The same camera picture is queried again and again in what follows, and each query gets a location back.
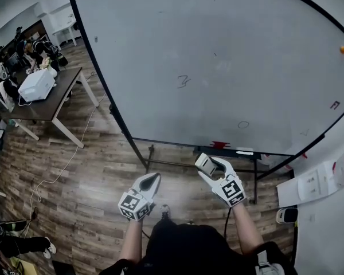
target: orange magnet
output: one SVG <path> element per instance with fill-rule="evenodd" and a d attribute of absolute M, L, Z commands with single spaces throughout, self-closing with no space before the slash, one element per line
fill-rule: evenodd
<path fill-rule="evenodd" d="M 344 46 L 340 47 L 340 53 L 344 54 Z"/>

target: wooden floor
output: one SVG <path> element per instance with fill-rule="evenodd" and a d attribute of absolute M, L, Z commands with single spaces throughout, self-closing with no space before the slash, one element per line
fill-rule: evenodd
<path fill-rule="evenodd" d="M 69 44 L 63 52 L 72 68 L 82 66 L 89 77 L 94 70 L 82 40 L 78 46 Z M 89 84 L 100 100 L 104 89 L 97 77 Z M 85 147 L 79 149 L 62 177 L 54 184 L 44 184 L 39 193 L 42 202 L 33 195 L 33 206 L 38 218 L 30 225 L 28 237 L 48 236 L 57 247 L 54 260 L 72 264 L 77 274 L 96 274 L 117 259 L 127 228 L 127 221 L 118 210 L 117 202 L 144 168 L 121 134 L 110 115 L 107 96 L 100 103 L 84 136 Z M 70 102 L 65 103 L 59 119 L 79 139 L 94 106 L 81 85 L 75 85 Z M 26 125 L 40 137 L 37 142 L 24 131 L 8 127 L 0 152 L 0 217 L 5 220 L 30 217 L 30 197 L 42 180 L 54 180 L 73 155 L 76 146 L 52 123 Z M 147 157 L 150 144 L 137 142 Z M 191 148 L 157 144 L 154 158 L 193 164 L 196 156 Z M 249 161 L 232 161 L 234 166 L 253 168 Z M 193 220 L 196 224 L 214 226 L 221 234 L 227 209 L 209 191 L 195 169 L 154 164 L 151 171 L 162 174 L 156 195 L 157 206 L 167 203 L 171 216 L 178 223 Z M 249 199 L 253 199 L 253 174 L 240 174 Z M 290 255 L 293 226 L 275 222 L 278 208 L 276 186 L 287 178 L 271 175 L 259 182 L 259 202 L 248 204 L 248 210 L 266 241 L 275 241 L 285 254 Z M 158 207 L 147 217 L 144 230 L 151 233 L 158 221 Z M 228 225 L 228 242 L 239 250 L 233 217 Z M 143 237 L 143 249 L 147 238 Z M 39 274 L 54 274 L 52 263 L 41 253 L 22 256 L 37 262 Z"/>

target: whiteboard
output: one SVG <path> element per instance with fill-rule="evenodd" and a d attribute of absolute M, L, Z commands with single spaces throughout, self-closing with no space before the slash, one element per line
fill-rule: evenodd
<path fill-rule="evenodd" d="M 131 136 L 296 154 L 344 113 L 344 32 L 301 0 L 72 0 Z"/>

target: whiteboard frame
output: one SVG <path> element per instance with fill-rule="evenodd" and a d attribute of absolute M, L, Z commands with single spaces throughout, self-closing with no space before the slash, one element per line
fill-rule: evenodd
<path fill-rule="evenodd" d="M 332 15 L 330 15 L 325 9 L 323 9 L 322 7 L 320 7 L 318 4 L 316 4 L 314 1 L 312 0 L 301 0 L 302 2 L 308 4 L 309 6 L 311 6 L 313 9 L 315 9 L 316 11 L 320 12 L 323 16 L 325 16 L 328 20 L 330 20 L 339 30 L 341 30 L 344 33 L 344 26 L 341 25 Z M 103 85 L 103 88 L 108 96 L 108 98 L 110 99 L 111 105 L 110 105 L 110 111 L 111 114 L 114 116 L 117 124 L 119 125 L 122 133 L 125 135 L 127 141 L 129 142 L 130 146 L 132 147 L 132 149 L 134 150 L 134 152 L 136 153 L 136 155 L 138 156 L 140 162 L 144 165 L 144 167 L 148 170 L 149 164 L 150 162 L 153 161 L 157 161 L 157 160 L 151 160 L 150 157 L 148 159 L 144 158 L 142 156 L 142 154 L 140 153 L 139 149 L 137 148 L 134 140 L 142 140 L 142 141 L 147 141 L 147 142 L 154 142 L 154 143 L 163 143 L 163 144 L 173 144 L 176 146 L 187 146 L 187 147 L 194 147 L 197 148 L 199 152 L 207 152 L 210 153 L 212 155 L 219 155 L 219 156 L 231 156 L 231 157 L 238 157 L 240 155 L 237 154 L 237 150 L 227 150 L 227 149 L 214 149 L 212 147 L 204 147 L 204 146 L 193 146 L 193 145 L 187 145 L 187 144 L 178 144 L 178 143 L 169 143 L 169 142 L 161 142 L 161 141 L 156 141 L 156 140 L 147 140 L 147 139 L 140 139 L 140 138 L 136 138 L 136 137 L 132 137 L 118 108 L 117 105 L 114 101 L 114 98 L 111 95 L 110 90 L 107 87 L 107 84 L 104 80 L 104 77 L 102 75 L 102 72 L 98 66 L 96 57 L 93 53 L 93 50 L 91 48 L 91 44 L 89 43 L 89 39 L 87 37 L 87 34 L 85 32 L 83 23 L 81 21 L 81 17 L 80 17 L 80 13 L 79 10 L 77 8 L 77 4 L 76 4 L 76 0 L 70 0 L 71 3 L 71 7 L 73 9 L 74 15 L 75 15 L 75 19 L 78 23 L 79 29 L 80 29 L 80 33 L 83 37 L 85 46 L 87 48 L 87 51 L 89 53 L 89 56 L 92 60 L 92 63 L 96 69 L 97 75 Z M 299 151 L 297 154 L 295 155 L 285 155 L 285 154 L 273 154 L 270 152 L 254 152 L 255 156 L 257 156 L 257 154 L 267 154 L 267 155 L 280 155 L 280 156 L 288 156 L 289 158 L 287 158 L 285 161 L 283 161 L 282 163 L 278 164 L 277 166 L 275 166 L 274 168 L 270 169 L 269 171 L 261 174 L 260 176 L 256 177 L 257 174 L 257 170 L 252 171 L 255 173 L 255 183 L 257 182 L 257 180 L 262 179 L 266 176 L 268 176 L 269 174 L 275 172 L 276 170 L 284 167 L 285 165 L 287 165 L 288 163 L 292 162 L 293 160 L 295 160 L 296 158 L 298 158 L 299 156 L 301 156 L 302 154 L 304 154 L 305 152 L 307 152 L 310 148 L 312 148 L 314 145 L 316 145 L 318 142 L 320 142 L 324 137 L 325 137 L 325 133 L 327 131 L 329 131 L 342 117 L 344 116 L 344 113 L 340 115 L 340 117 L 338 119 L 336 119 L 335 122 L 332 123 L 331 126 L 328 127 L 328 129 L 326 129 L 321 135 L 319 135 L 313 142 L 311 142 L 309 145 L 307 145 L 306 147 L 304 147 L 301 151 Z M 252 160 L 257 160 L 257 157 L 249 157 L 248 159 L 252 159 Z"/>

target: printer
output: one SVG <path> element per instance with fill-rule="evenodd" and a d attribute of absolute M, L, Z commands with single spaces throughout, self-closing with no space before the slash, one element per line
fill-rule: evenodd
<path fill-rule="evenodd" d="M 45 68 L 28 75 L 18 93 L 26 102 L 43 100 L 50 93 L 54 84 L 55 79 Z"/>

